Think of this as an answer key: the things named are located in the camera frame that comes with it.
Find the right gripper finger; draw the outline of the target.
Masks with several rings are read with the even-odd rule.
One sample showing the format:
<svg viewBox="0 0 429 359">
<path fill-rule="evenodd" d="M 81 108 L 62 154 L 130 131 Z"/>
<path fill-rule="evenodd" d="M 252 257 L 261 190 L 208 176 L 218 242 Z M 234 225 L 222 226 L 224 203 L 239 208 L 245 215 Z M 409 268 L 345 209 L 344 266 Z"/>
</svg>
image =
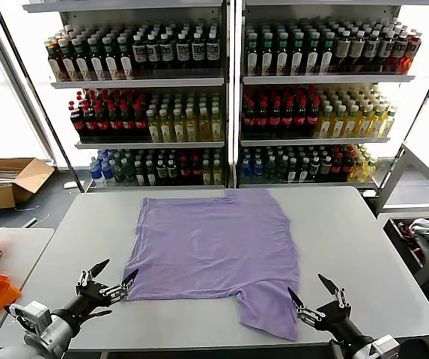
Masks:
<svg viewBox="0 0 429 359">
<path fill-rule="evenodd" d="M 328 292 L 335 298 L 338 302 L 340 308 L 347 308 L 350 304 L 347 302 L 345 296 L 345 288 L 338 288 L 333 281 L 324 277 L 322 274 L 317 275 L 321 281 L 321 283 L 326 287 Z"/>
<path fill-rule="evenodd" d="M 317 324 L 326 317 L 324 313 L 321 313 L 317 310 L 312 310 L 309 307 L 306 307 L 297 294 L 290 288 L 287 288 L 290 295 L 291 301 L 293 302 L 298 318 L 306 324 Z"/>
</svg>

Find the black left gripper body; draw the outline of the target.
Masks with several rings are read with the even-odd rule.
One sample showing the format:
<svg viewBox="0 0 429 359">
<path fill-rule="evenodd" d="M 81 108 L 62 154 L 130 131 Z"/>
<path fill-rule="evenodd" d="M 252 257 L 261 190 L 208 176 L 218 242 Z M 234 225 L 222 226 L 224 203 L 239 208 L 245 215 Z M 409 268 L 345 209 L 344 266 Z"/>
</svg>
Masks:
<svg viewBox="0 0 429 359">
<path fill-rule="evenodd" d="M 61 309 L 61 318 L 70 325 L 82 325 L 90 319 L 109 315 L 111 302 L 100 294 L 109 286 L 90 281 L 87 286 L 76 287 L 76 297 Z"/>
</svg>

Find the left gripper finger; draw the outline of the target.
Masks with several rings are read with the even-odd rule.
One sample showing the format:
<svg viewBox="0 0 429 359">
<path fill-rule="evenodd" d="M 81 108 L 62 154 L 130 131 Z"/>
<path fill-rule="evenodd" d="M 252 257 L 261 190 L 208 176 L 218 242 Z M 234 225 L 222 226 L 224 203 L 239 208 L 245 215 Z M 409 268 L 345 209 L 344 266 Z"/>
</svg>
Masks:
<svg viewBox="0 0 429 359">
<path fill-rule="evenodd" d="M 107 298 L 109 302 L 119 302 L 127 298 L 130 287 L 134 284 L 138 269 L 135 269 L 127 277 L 125 277 L 120 284 L 109 288 L 102 289 L 100 294 Z"/>
<path fill-rule="evenodd" d="M 95 264 L 89 270 L 82 270 L 79 276 L 78 286 L 87 286 L 90 281 L 93 281 L 103 271 L 103 269 L 108 265 L 109 261 L 110 259 L 106 259 L 100 263 Z"/>
</svg>

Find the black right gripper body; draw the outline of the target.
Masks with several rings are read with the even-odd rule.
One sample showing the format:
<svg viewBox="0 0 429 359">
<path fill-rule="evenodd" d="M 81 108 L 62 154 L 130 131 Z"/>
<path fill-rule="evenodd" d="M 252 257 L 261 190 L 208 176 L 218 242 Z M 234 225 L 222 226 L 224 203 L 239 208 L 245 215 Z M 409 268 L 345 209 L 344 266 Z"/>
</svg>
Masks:
<svg viewBox="0 0 429 359">
<path fill-rule="evenodd" d="M 364 335 L 350 320 L 351 307 L 341 307 L 339 301 L 331 301 L 316 310 L 306 306 L 299 308 L 299 318 L 317 331 L 329 332 L 345 346 L 366 346 L 374 341 Z"/>
</svg>

